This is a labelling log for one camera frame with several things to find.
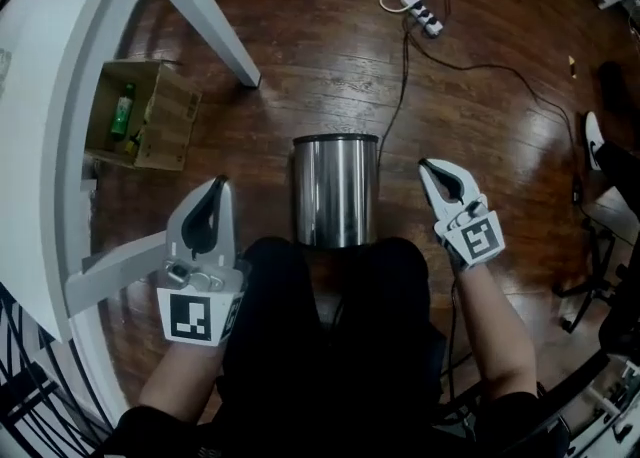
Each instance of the black trash can rim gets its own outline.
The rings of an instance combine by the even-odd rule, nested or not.
[[[335,142],[340,140],[360,140],[363,142],[378,143],[378,137],[373,134],[326,133],[326,134],[310,134],[307,136],[300,136],[298,138],[294,138],[293,144],[299,145],[301,143],[309,143],[309,142]]]

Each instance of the shoe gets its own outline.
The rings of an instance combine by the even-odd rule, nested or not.
[[[585,143],[589,154],[589,166],[592,170],[600,170],[600,165],[596,161],[596,152],[604,144],[604,138],[598,126],[598,119],[593,111],[587,113],[584,124]]]

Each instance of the wooden floor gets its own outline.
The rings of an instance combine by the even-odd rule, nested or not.
[[[102,165],[93,221],[96,251],[163,230],[191,189],[218,175],[234,182],[243,247],[265,235],[291,237],[287,157],[292,138],[320,132],[381,135],[400,93],[401,18],[377,0],[216,0],[260,68],[257,90],[242,88],[166,0],[144,0],[122,56],[179,62],[204,91],[184,172],[130,171]],[[442,15],[443,0],[426,0]],[[594,0],[452,0],[432,54],[458,64],[493,62],[520,70],[543,96],[562,105],[574,134],[580,115],[599,112],[607,136],[623,145],[628,123],[601,111],[595,70],[617,60],[640,62],[626,17]],[[576,60],[577,79],[568,56]],[[583,149],[578,151],[582,158]],[[452,275],[436,243],[434,219],[417,177],[421,157],[469,169],[498,211],[506,251],[490,268],[531,330],[540,377],[553,386],[597,347],[604,308],[573,336],[557,327],[562,306],[551,286],[587,273],[582,215],[571,206],[567,130],[539,108],[509,73],[459,73],[411,55],[402,110],[382,156],[379,235],[412,240],[427,258],[432,318],[449,334]],[[589,206],[629,239],[635,219],[615,192]],[[628,256],[625,246],[617,259]],[[310,256],[318,301],[330,314],[339,281],[331,258]],[[137,283],[101,305],[102,323],[120,382],[134,401],[167,347],[155,293]],[[467,350],[461,329],[456,356]],[[477,379],[473,362],[456,373],[458,392]]]

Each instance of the power strip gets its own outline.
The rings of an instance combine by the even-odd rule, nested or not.
[[[409,12],[415,17],[416,21],[424,28],[431,38],[436,38],[442,31],[442,23],[436,18],[431,11],[424,6],[422,1],[418,0],[402,0],[405,6],[410,6]]]

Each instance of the cylindrical metal container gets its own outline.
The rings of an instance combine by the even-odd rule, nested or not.
[[[351,133],[293,140],[299,242],[346,248],[375,241],[377,143],[377,136]]]

